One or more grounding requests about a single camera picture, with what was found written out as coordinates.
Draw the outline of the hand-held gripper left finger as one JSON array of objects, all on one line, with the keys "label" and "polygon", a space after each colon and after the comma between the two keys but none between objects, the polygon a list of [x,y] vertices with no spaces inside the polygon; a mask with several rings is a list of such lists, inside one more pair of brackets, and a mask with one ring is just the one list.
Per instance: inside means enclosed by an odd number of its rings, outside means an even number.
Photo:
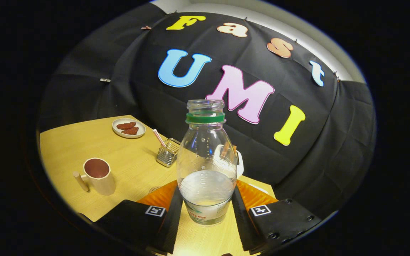
[{"label": "hand-held gripper left finger", "polygon": [[78,215],[137,255],[173,254],[183,199],[173,180],[138,201],[123,200],[97,221]]}]

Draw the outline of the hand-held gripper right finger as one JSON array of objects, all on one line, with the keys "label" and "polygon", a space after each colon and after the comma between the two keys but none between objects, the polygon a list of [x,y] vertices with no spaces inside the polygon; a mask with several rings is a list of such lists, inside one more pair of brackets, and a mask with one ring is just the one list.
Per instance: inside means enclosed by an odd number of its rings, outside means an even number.
[{"label": "hand-held gripper right finger", "polygon": [[322,219],[294,199],[275,199],[238,180],[232,196],[244,251],[274,254],[314,231]]}]

